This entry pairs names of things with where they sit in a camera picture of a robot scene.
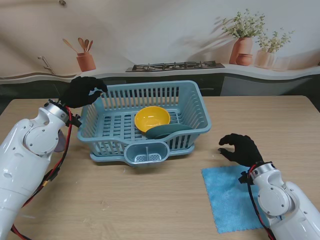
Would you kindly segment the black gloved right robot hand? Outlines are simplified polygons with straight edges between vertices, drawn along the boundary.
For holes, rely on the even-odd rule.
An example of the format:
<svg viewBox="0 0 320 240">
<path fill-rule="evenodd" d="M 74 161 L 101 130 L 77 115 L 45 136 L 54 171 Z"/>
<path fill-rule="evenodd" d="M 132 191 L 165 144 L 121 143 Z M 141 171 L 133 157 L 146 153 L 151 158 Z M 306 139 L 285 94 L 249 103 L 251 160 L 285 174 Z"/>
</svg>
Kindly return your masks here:
<svg viewBox="0 0 320 240">
<path fill-rule="evenodd" d="M 219 153 L 230 162 L 245 167 L 264 162 L 255 142 L 247 135 L 231 133 L 221 138 L 218 144 L 234 146 L 233 152 L 222 147 L 218 149 Z"/>
</svg>

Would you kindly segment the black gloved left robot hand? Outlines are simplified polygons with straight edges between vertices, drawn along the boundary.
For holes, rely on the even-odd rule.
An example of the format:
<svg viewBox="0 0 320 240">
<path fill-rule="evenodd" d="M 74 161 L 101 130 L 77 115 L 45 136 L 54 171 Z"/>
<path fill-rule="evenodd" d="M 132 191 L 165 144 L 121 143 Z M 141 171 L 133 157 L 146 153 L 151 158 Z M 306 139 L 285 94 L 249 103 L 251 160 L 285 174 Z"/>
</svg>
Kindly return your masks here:
<svg viewBox="0 0 320 240">
<path fill-rule="evenodd" d="M 71 81 L 70 86 L 61 95 L 59 101 L 69 108 L 81 108 L 91 105 L 102 93 L 107 92 L 107 85 L 102 79 L 78 76 Z"/>
</svg>

